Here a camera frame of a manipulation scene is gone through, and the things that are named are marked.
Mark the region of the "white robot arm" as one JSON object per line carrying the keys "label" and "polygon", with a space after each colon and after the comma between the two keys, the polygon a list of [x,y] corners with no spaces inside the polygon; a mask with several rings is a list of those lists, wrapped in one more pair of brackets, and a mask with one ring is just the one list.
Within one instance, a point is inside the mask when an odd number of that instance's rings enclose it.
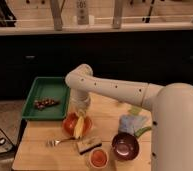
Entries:
{"label": "white robot arm", "polygon": [[193,85],[97,78],[87,64],[70,71],[65,82],[76,106],[89,105],[93,92],[150,111],[151,171],[193,171]]}

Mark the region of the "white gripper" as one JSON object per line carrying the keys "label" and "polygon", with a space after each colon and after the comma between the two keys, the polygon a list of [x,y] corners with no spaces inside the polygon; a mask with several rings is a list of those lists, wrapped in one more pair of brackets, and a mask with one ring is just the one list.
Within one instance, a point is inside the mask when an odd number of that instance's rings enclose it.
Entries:
{"label": "white gripper", "polygon": [[85,115],[90,106],[90,98],[85,100],[71,99],[73,109],[77,115]]}

